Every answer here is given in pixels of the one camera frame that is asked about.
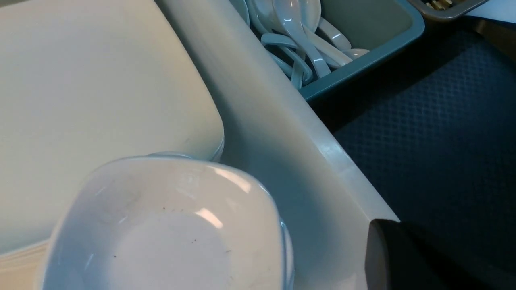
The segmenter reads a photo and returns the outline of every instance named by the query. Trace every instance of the stacked plates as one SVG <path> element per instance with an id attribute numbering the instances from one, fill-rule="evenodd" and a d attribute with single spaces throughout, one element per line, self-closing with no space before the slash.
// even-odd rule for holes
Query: stacked plates
<path id="1" fill-rule="evenodd" d="M 0 288 L 30 289 L 45 241 L 95 168 L 162 151 L 216 159 L 224 135 L 154 1 L 3 4 Z"/>

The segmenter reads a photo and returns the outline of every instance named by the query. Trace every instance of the white counter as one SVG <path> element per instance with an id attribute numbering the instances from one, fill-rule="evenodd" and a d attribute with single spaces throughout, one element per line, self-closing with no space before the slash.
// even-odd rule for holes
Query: white counter
<path id="1" fill-rule="evenodd" d="M 291 231 L 295 289 L 366 289 L 369 222 L 397 220 L 228 0 L 158 0 L 224 123 L 222 161 L 251 173 Z"/>

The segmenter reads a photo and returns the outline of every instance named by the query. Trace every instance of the spoon handle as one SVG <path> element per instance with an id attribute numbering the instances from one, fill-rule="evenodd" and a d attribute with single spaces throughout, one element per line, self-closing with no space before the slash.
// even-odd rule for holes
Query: spoon handle
<path id="1" fill-rule="evenodd" d="M 277 57 L 272 52 L 269 52 L 269 55 L 274 60 L 274 62 L 280 67 L 280 69 L 283 71 L 283 73 L 286 74 L 288 77 L 292 77 L 292 67 L 289 66 L 286 62 L 284 62 L 281 58 Z"/>
<path id="2" fill-rule="evenodd" d="M 351 43 L 335 26 L 328 20 L 321 18 L 319 21 L 320 31 L 326 35 L 335 47 L 340 51 L 351 49 Z"/>
<path id="3" fill-rule="evenodd" d="M 336 63 L 338 63 L 339 66 L 345 66 L 346 64 L 353 61 L 349 56 L 342 53 L 340 50 L 329 44 L 326 40 L 322 39 L 317 34 L 311 32 L 306 27 L 304 27 L 304 32 L 306 33 L 309 41 L 315 47 L 317 47 L 318 50 L 333 59 Z"/>
<path id="4" fill-rule="evenodd" d="M 299 55 L 299 57 L 301 59 L 304 60 L 306 58 L 306 54 L 304 53 L 304 51 L 297 50 L 296 53 L 297 53 L 297 55 Z M 292 77 L 291 77 L 291 83 L 294 86 L 294 88 L 296 88 L 296 90 L 300 90 L 303 86 L 303 68 L 301 67 L 299 62 L 296 62 L 294 64 L 294 70 L 292 71 Z"/>
<path id="5" fill-rule="evenodd" d="M 309 82 L 312 79 L 313 72 L 304 62 L 304 55 L 303 58 L 300 57 L 299 54 L 294 53 L 292 50 L 290 50 L 288 47 L 298 49 L 298 45 L 290 39 L 288 36 L 281 35 L 281 34 L 273 34 L 273 33 L 266 33 L 262 35 L 261 42 L 264 46 L 267 45 L 277 45 L 288 57 L 290 57 L 294 61 L 294 72 L 295 68 L 297 67 L 298 70 L 302 70 L 302 75 L 304 76 L 303 82 Z"/>
<path id="6" fill-rule="evenodd" d="M 299 45 L 299 47 L 307 54 L 308 58 L 314 65 L 315 73 L 319 78 L 330 74 L 330 68 L 323 59 L 323 56 L 315 48 L 315 46 L 308 40 L 304 32 L 298 29 L 289 29 L 288 34 Z"/>

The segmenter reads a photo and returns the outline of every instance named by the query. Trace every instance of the black object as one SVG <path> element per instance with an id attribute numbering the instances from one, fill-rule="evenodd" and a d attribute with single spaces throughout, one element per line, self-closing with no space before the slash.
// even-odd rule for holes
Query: black object
<path id="1" fill-rule="evenodd" d="M 369 290 L 516 288 L 515 276 L 417 225 L 391 220 L 371 222 L 365 268 Z"/>

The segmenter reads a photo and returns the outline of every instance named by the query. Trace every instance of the white bowl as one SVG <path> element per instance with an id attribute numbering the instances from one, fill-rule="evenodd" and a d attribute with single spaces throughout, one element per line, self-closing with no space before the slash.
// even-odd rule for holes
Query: white bowl
<path id="1" fill-rule="evenodd" d="M 289 240 L 271 196 L 240 170 L 120 159 L 85 182 L 35 289 L 285 289 Z"/>

